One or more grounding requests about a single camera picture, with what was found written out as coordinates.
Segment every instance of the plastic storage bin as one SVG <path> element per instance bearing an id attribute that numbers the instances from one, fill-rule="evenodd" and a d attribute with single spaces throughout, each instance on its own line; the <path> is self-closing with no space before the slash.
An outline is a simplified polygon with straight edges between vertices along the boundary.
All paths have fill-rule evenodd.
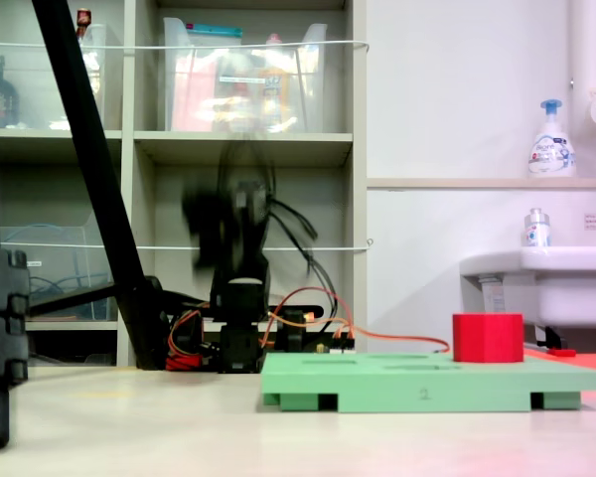
<path id="1" fill-rule="evenodd" d="M 83 227 L 59 227 L 53 224 L 1 227 L 0 241 L 4 248 L 18 249 L 27 255 L 32 301 L 111 281 L 110 268 L 103 248 L 34 246 L 35 243 L 101 245 L 94 216 L 91 216 Z M 117 313 L 114 300 L 103 299 L 34 319 L 116 320 Z"/>
<path id="2" fill-rule="evenodd" d="M 106 25 L 91 25 L 82 55 L 104 128 L 121 128 L 122 51 Z M 70 129 L 45 48 L 0 46 L 0 127 Z"/>
<path id="3" fill-rule="evenodd" d="M 181 20 L 165 18 L 164 28 L 166 46 L 191 47 L 166 50 L 166 130 L 324 132 L 323 45 L 197 50 L 200 39 Z M 326 32 L 312 25 L 304 41 Z"/>

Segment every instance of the table surface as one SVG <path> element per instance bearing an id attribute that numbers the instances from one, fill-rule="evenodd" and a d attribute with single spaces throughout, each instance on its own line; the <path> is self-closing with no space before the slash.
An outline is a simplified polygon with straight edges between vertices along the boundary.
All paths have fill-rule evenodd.
<path id="1" fill-rule="evenodd" d="M 12 392 L 0 477 L 596 477 L 580 411 L 436 414 L 262 407 L 259 376 L 34 368 Z"/>

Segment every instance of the green foam board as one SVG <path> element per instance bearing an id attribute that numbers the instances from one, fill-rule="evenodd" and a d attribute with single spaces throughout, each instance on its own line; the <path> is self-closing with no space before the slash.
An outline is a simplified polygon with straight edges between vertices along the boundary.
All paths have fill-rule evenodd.
<path id="1" fill-rule="evenodd" d="M 595 370 L 529 357 L 471 364 L 443 353 L 270 353 L 261 374 L 263 404 L 282 410 L 319 410 L 331 396 L 339 412 L 528 411 L 535 400 L 578 409 L 580 392 L 596 391 Z"/>

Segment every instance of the white sink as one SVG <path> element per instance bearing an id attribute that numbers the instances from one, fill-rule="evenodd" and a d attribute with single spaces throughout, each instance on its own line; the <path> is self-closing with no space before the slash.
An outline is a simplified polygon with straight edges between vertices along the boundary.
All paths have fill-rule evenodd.
<path id="1" fill-rule="evenodd" d="M 460 273 L 484 293 L 481 306 L 464 300 L 467 312 L 519 312 L 539 326 L 596 327 L 596 246 L 487 253 L 463 260 Z"/>

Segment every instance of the shelf board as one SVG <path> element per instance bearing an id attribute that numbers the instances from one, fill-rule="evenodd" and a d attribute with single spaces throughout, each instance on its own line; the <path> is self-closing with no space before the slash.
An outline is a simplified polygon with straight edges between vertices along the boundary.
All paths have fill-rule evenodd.
<path id="1" fill-rule="evenodd" d="M 225 144 L 235 136 L 218 132 L 137 131 L 134 138 L 157 164 L 216 166 Z M 276 167 L 342 167 L 351 151 L 353 134 L 261 134 L 254 141 Z M 253 163 L 244 160 L 236 165 Z"/>
<path id="2" fill-rule="evenodd" d="M 161 8 L 232 10 L 343 10 L 346 0 L 157 0 Z"/>
<path id="3" fill-rule="evenodd" d="M 224 325 L 224 323 L 215 323 L 214 321 L 204 321 L 203 330 L 206 333 L 218 333 L 221 330 L 222 325 Z M 333 333 L 341 326 L 342 325 L 340 323 L 332 323 L 331 325 L 329 325 L 329 328 L 327 328 L 327 333 Z M 311 327 L 307 328 L 307 332 L 318 332 L 321 330 L 321 328 L 322 328 L 322 326 L 311 326 Z M 266 329 L 267 329 L 267 322 L 258 323 L 258 331 L 264 333 Z M 271 324 L 270 331 L 272 333 L 276 332 L 276 324 L 275 323 Z"/>
<path id="4" fill-rule="evenodd" d="M 596 178 L 552 177 L 541 179 L 367 179 L 369 190 L 596 190 Z"/>
<path id="5" fill-rule="evenodd" d="M 115 331 L 116 321 L 27 321 L 29 331 Z"/>
<path id="6" fill-rule="evenodd" d="M 105 131 L 112 162 L 121 164 L 121 131 Z M 76 164 L 70 131 L 0 129 L 0 164 Z"/>

